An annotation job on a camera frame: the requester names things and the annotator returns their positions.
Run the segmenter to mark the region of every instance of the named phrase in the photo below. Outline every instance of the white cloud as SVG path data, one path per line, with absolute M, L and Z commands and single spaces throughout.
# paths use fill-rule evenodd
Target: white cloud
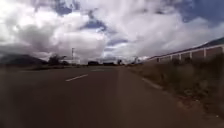
M 72 0 L 65 0 L 67 6 Z M 28 53 L 45 58 L 51 53 L 94 59 L 153 56 L 222 37 L 223 24 L 196 18 L 183 22 L 181 13 L 166 0 L 76 0 L 80 11 L 59 16 L 54 0 L 0 0 L 0 54 Z M 80 29 L 89 20 L 86 10 L 117 33 Z M 112 39 L 129 42 L 107 46 Z
M 80 30 L 89 17 L 80 12 L 59 16 L 50 6 L 35 7 L 30 2 L 0 1 L 0 52 L 32 54 L 46 58 L 51 53 L 83 60 L 101 56 L 106 37 L 92 30 Z
M 188 23 L 166 0 L 78 0 L 82 9 L 95 9 L 94 15 L 128 39 L 107 54 L 114 56 L 153 56 L 200 45 L 224 35 L 223 25 L 210 25 L 203 18 Z

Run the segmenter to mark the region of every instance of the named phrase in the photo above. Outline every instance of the asphalt road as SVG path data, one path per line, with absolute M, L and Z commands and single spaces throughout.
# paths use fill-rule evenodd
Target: asphalt road
M 0 74 L 6 128 L 200 128 L 172 96 L 124 68 Z

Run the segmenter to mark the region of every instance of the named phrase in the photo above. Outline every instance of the grass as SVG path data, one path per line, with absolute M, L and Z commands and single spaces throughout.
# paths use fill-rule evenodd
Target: grass
M 216 112 L 224 56 L 210 60 L 173 60 L 156 65 L 143 64 L 131 70 L 163 86 L 167 91 L 189 100 L 199 100 L 207 112 Z

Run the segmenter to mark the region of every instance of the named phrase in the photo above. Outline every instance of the blue sky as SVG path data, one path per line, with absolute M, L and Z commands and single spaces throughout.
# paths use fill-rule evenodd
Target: blue sky
M 223 6 L 223 0 L 1 0 L 0 53 L 47 58 L 71 56 L 74 47 L 83 60 L 154 56 L 223 37 Z

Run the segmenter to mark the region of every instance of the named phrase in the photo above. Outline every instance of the pole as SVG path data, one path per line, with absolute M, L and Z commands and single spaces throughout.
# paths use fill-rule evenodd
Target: pole
M 74 64 L 74 48 L 72 48 L 72 64 Z

